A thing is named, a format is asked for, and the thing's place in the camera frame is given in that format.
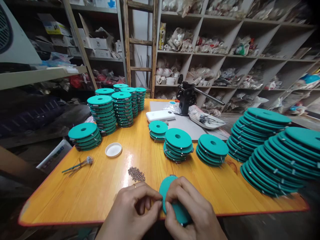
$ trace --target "table top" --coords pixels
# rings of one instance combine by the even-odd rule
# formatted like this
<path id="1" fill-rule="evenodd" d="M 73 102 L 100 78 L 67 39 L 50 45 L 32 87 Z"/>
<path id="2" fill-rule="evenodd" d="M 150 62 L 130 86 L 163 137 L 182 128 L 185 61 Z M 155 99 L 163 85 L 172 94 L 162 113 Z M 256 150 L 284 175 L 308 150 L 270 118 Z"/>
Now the table top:
<path id="1" fill-rule="evenodd" d="M 162 180 L 170 174 L 185 176 L 211 202 L 217 216 L 309 209 L 298 193 L 291 197 L 270 198 L 255 190 L 242 177 L 241 164 L 230 156 L 220 168 L 202 163 L 195 151 L 181 164 L 166 159 L 163 143 L 155 143 L 149 135 L 146 118 L 149 102 L 150 99 L 146 99 L 145 109 L 134 119 L 132 127 L 118 128 L 110 136 L 103 137 L 99 147 L 85 152 L 78 152 L 73 147 L 25 203 L 19 224 L 103 223 L 118 191 L 134 183 L 128 175 L 131 166 L 139 168 L 146 183 L 157 191 Z M 108 158 L 105 148 L 113 142 L 120 143 L 123 150 L 118 157 Z M 87 156 L 94 158 L 92 166 L 84 166 L 71 177 L 61 173 Z"/>

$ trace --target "stack of teal discs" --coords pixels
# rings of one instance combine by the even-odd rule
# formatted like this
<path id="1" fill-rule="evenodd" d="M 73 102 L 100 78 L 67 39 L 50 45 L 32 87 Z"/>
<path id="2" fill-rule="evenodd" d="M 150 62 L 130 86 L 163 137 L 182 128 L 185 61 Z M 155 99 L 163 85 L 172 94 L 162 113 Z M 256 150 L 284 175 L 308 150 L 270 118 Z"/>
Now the stack of teal discs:
<path id="1" fill-rule="evenodd" d="M 111 96 L 114 93 L 112 88 L 100 88 L 96 90 L 96 95 L 107 95 Z"/>
<path id="2" fill-rule="evenodd" d="M 165 133 L 164 154 L 176 163 L 186 160 L 193 152 L 192 139 L 188 133 L 178 128 L 170 128 Z"/>
<path id="3" fill-rule="evenodd" d="M 153 121 L 149 124 L 150 137 L 154 140 L 165 140 L 168 125 L 162 121 Z"/>
<path id="4" fill-rule="evenodd" d="M 115 85 L 113 85 L 113 88 L 114 88 L 115 92 L 120 92 L 121 88 L 124 88 L 124 87 L 128 87 L 128 85 L 127 84 L 115 84 Z"/>
<path id="5" fill-rule="evenodd" d="M 196 154 L 211 167 L 219 167 L 229 152 L 228 146 L 221 139 L 210 134 L 203 134 L 198 140 Z"/>
<path id="6" fill-rule="evenodd" d="M 138 116 L 138 105 L 137 105 L 137 92 L 135 88 L 127 87 L 121 88 L 121 92 L 131 93 L 131 105 L 132 105 L 132 114 L 133 117 Z"/>
<path id="7" fill-rule="evenodd" d="M 73 127 L 68 136 L 78 151 L 89 151 L 99 146 L 101 135 L 94 123 L 81 123 Z"/>
<path id="8" fill-rule="evenodd" d="M 106 95 L 97 95 L 88 98 L 87 102 L 101 135 L 107 136 L 114 133 L 117 119 L 113 110 L 112 98 Z"/>
<path id="9" fill-rule="evenodd" d="M 278 197 L 320 177 L 320 133 L 288 127 L 256 148 L 240 171 L 255 189 Z"/>
<path id="10" fill-rule="evenodd" d="M 229 155 L 238 162 L 246 162 L 254 149 L 269 137 L 284 129 L 290 118 L 261 108 L 248 108 L 231 129 L 227 141 Z"/>
<path id="11" fill-rule="evenodd" d="M 115 92 L 111 95 L 118 126 L 122 128 L 133 125 L 131 93 Z"/>
<path id="12" fill-rule="evenodd" d="M 144 110 L 144 98 L 146 96 L 146 89 L 145 88 L 136 88 L 136 92 L 137 92 L 138 111 L 141 112 Z"/>

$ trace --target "hand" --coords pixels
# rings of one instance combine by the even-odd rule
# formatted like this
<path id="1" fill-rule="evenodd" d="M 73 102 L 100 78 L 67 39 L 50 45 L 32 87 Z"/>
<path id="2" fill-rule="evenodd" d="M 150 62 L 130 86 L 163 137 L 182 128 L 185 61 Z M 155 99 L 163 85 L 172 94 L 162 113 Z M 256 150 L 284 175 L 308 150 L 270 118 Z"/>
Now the hand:
<path id="1" fill-rule="evenodd" d="M 177 221 L 171 203 L 178 199 L 188 210 L 193 223 L 182 227 Z M 227 240 L 212 205 L 185 178 L 174 180 L 166 196 L 165 226 L 175 240 Z"/>
<path id="2" fill-rule="evenodd" d="M 144 182 L 135 186 L 119 191 L 96 240 L 138 240 L 156 222 L 162 207 L 161 194 Z"/>

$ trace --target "metal tool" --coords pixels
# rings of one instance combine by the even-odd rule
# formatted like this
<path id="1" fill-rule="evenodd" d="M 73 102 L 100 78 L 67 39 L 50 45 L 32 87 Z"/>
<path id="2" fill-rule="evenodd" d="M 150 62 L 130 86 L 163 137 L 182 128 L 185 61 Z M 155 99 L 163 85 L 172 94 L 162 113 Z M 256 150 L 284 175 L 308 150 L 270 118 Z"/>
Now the metal tool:
<path id="1" fill-rule="evenodd" d="M 74 173 L 74 172 L 78 171 L 83 165 L 87 165 L 87 164 L 90 164 L 90 165 L 93 164 L 92 157 L 88 156 L 85 161 L 83 161 L 83 162 L 79 163 L 78 165 L 75 165 L 71 168 L 68 168 L 67 170 L 62 171 L 62 173 L 68 172 L 70 170 L 73 170 L 73 173 Z"/>
<path id="2" fill-rule="evenodd" d="M 197 101 L 197 95 L 194 92 L 200 93 L 207 98 L 221 104 L 222 106 L 225 105 L 224 102 L 221 102 L 220 100 L 216 99 L 215 97 L 210 96 L 209 94 L 202 92 L 198 88 L 196 88 L 196 85 L 190 84 L 187 82 L 183 82 L 183 76 L 180 75 L 179 77 L 179 84 L 182 84 L 182 86 L 178 86 L 179 90 L 177 92 L 177 99 L 180 101 L 179 107 L 181 109 L 181 116 L 188 116 L 188 110 L 189 107 L 196 104 Z"/>

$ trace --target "white appliance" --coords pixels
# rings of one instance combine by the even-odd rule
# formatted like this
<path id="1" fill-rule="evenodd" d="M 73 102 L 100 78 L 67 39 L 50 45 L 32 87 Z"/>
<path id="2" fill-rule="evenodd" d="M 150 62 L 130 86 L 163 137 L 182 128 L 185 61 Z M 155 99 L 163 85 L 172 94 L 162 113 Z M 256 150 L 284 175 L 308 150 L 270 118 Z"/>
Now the white appliance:
<path id="1" fill-rule="evenodd" d="M 164 122 L 176 119 L 176 115 L 170 110 L 147 112 L 146 115 L 149 123 L 157 120 Z"/>
<path id="2" fill-rule="evenodd" d="M 0 63 L 41 64 L 28 37 L 3 0 L 0 0 Z"/>

